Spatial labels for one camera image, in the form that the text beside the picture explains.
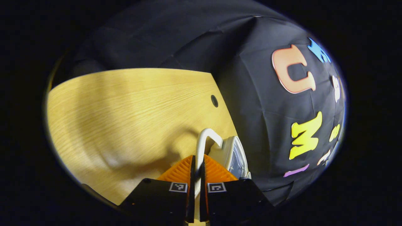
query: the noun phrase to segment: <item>yellow letter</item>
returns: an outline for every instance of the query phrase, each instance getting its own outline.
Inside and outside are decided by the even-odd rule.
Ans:
[[[329,137],[329,142],[331,142],[338,135],[339,128],[340,128],[340,124],[338,124],[337,126],[334,127],[334,129],[331,132],[331,136]]]
[[[316,82],[311,72],[307,72],[307,77],[297,81],[293,81],[289,77],[287,67],[292,64],[303,64],[307,66],[306,59],[295,45],[291,45],[289,49],[279,49],[273,52],[272,65],[277,73],[279,81],[288,92],[300,93],[308,89],[316,90]]]
[[[317,132],[322,123],[322,113],[319,111],[317,117],[303,124],[293,123],[292,124],[292,137],[296,138],[300,133],[298,138],[296,138],[292,144],[301,145],[294,146],[290,149],[289,159],[294,159],[296,156],[301,155],[310,150],[314,150],[318,144],[318,138],[312,138],[312,136]]]

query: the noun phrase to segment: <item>black cloth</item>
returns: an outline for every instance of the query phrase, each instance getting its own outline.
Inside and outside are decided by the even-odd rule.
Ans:
[[[317,161],[344,126],[345,93],[336,103],[331,76],[343,78],[330,52],[322,63],[309,49],[312,34],[285,16],[246,0],[154,0],[136,4],[97,29],[66,59],[53,86],[84,74],[122,68],[177,68],[212,73],[243,144],[253,181],[277,205],[311,184]],[[296,45],[308,65],[288,68],[293,80],[310,71],[316,90],[289,93],[272,65],[275,50]],[[317,147],[293,160],[291,125],[322,112]],[[284,177],[310,164],[304,172]]]

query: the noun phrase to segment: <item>orange soft gripper pad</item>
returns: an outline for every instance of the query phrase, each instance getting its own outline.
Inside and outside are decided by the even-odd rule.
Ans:
[[[192,155],[182,159],[160,175],[157,180],[190,184],[192,161]]]
[[[204,155],[206,183],[219,183],[238,180],[225,167],[208,155]]]

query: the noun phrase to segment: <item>orange letter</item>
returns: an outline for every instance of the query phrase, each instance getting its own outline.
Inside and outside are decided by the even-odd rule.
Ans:
[[[293,81],[287,72],[287,67],[292,64],[303,64],[307,66],[306,59],[302,52],[291,45],[289,49],[279,49],[272,54],[272,65],[277,73],[282,86],[291,93],[300,93],[308,89],[316,90],[316,82],[313,74],[307,72],[307,77],[298,81]]]

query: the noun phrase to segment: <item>light wood surface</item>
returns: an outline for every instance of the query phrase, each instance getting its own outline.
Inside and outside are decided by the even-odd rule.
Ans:
[[[116,205],[143,178],[156,179],[195,154],[201,130],[211,128],[223,139],[237,135],[212,75],[188,70],[80,76],[49,92],[47,115],[66,168]]]

